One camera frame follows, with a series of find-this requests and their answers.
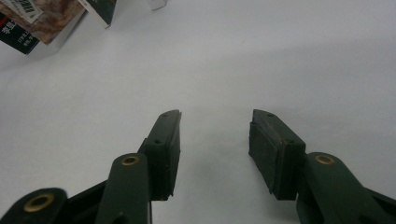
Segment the white table surface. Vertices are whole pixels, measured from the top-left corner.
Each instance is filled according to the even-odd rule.
[[[58,51],[0,43],[0,216],[41,188],[73,196],[180,109],[175,197],[157,224],[299,223],[248,155],[254,108],[396,198],[396,2],[119,1]]]

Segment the barcode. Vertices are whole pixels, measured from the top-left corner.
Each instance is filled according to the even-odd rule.
[[[17,0],[21,6],[23,7],[23,10],[26,13],[34,12],[35,8],[32,6],[32,3],[29,0]]]

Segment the gray background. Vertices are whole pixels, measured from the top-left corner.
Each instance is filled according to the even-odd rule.
[[[59,49],[0,44],[0,216],[41,188],[73,196],[180,109],[175,197],[154,223],[299,223],[248,156],[254,108],[396,198],[396,3],[119,1]]]

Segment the screw hole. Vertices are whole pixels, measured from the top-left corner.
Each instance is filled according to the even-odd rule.
[[[23,207],[25,212],[38,212],[43,208],[49,206],[54,200],[53,194],[44,193],[40,194],[37,197],[31,199],[29,202],[25,204]]]
[[[134,165],[139,162],[139,158],[135,156],[126,157],[122,160],[122,165]]]
[[[315,160],[325,165],[332,165],[333,163],[335,163],[333,158],[325,155],[318,155],[315,157]]]

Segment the white surface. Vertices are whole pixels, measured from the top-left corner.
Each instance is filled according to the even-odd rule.
[[[154,223],[299,223],[248,156],[254,108],[396,198],[395,22],[391,0],[134,0],[107,30],[86,16],[58,52],[1,44],[0,214],[35,189],[106,179],[175,108],[175,197]]]

